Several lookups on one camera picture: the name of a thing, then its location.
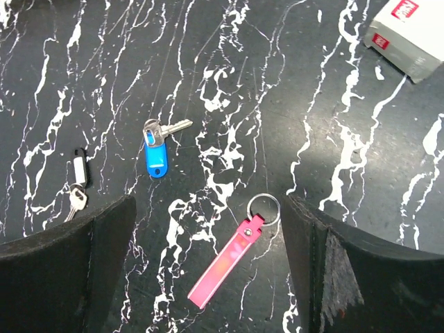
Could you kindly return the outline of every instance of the pink strap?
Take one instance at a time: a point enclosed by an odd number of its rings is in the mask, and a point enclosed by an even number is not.
[[[263,224],[264,219],[260,215],[254,215],[251,221],[244,220],[189,292],[188,299],[203,309],[251,244],[257,241]]]

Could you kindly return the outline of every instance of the box top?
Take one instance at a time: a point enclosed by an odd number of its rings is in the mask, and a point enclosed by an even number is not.
[[[389,0],[373,21],[444,61],[444,0]]]

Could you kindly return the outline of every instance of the white box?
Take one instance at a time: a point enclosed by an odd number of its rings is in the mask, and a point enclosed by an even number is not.
[[[414,83],[444,61],[444,0],[389,0],[364,38]]]

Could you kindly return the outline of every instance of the black keychain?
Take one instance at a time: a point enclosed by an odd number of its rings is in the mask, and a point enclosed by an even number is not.
[[[76,184],[86,188],[88,184],[88,173],[86,169],[86,154],[83,148],[75,148],[72,153],[72,164],[76,174]]]

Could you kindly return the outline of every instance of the blue key tag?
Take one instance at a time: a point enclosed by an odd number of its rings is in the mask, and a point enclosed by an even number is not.
[[[153,136],[146,133],[149,144],[154,144]],[[149,147],[145,140],[145,158],[146,170],[151,177],[160,178],[165,176],[168,171],[167,146],[165,143],[158,147]]]

